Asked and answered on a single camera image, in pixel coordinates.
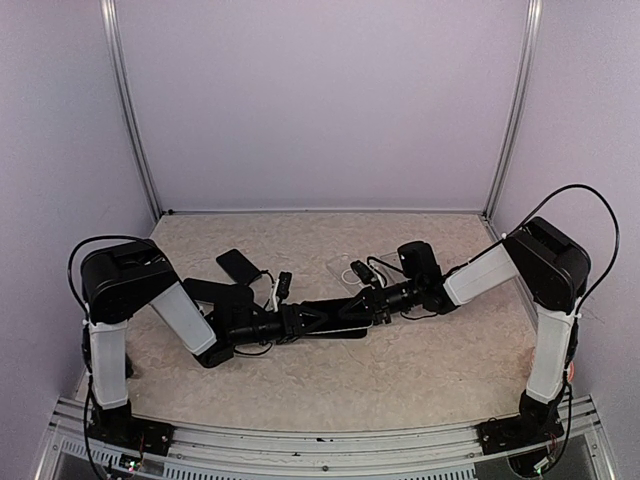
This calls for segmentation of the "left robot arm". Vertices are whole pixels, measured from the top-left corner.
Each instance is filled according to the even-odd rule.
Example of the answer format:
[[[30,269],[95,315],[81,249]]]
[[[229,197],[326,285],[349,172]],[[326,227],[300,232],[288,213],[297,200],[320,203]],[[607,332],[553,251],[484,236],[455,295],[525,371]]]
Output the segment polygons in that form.
[[[121,445],[140,434],[127,386],[129,322],[149,308],[206,369],[232,359],[239,347],[284,343],[316,332],[327,314],[301,304],[270,310],[251,288],[195,278],[182,279],[149,239],[119,238],[88,254],[80,266],[86,308],[91,392],[103,411],[102,430]]]

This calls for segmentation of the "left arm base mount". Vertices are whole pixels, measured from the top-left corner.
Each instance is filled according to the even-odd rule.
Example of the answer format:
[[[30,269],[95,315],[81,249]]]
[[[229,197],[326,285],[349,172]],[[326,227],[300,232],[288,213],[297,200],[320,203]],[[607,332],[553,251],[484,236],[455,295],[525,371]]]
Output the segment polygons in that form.
[[[167,456],[175,427],[166,422],[136,417],[131,402],[114,409],[91,407],[88,436],[141,454]]]

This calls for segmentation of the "clear phone case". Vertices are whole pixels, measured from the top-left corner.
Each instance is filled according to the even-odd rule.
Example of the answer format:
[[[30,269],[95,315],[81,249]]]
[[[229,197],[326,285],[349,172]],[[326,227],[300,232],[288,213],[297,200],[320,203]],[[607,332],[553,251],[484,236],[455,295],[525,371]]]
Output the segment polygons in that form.
[[[366,287],[363,281],[351,268],[351,264],[355,261],[356,259],[351,258],[348,254],[341,254],[332,257],[326,262],[326,268],[329,273],[351,295],[357,294],[360,290]],[[364,260],[364,263],[371,270],[374,277],[380,282],[382,287],[390,286],[393,283],[391,270],[385,265],[372,259]]]

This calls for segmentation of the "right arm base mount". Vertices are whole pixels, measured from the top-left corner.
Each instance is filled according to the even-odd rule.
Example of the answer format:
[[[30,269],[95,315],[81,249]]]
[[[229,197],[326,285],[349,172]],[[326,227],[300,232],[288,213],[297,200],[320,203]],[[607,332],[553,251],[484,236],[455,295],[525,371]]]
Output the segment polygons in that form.
[[[491,418],[475,426],[484,455],[515,450],[560,438],[564,427],[558,406],[564,390],[551,401],[544,403],[523,392],[518,413],[501,419]]]

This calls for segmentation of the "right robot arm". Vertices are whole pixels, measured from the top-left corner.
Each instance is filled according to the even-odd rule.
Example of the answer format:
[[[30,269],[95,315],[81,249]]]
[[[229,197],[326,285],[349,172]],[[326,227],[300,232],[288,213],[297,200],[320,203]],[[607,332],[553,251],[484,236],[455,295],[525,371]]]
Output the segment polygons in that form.
[[[397,250],[405,279],[375,285],[370,268],[355,262],[365,288],[338,310],[340,319],[372,325],[420,306],[447,315],[515,279],[529,290],[537,315],[533,365],[511,433],[523,444],[546,432],[569,387],[569,367],[577,348],[579,307],[586,295],[591,260],[575,241],[535,217],[467,262],[443,272],[430,244],[413,241]]]

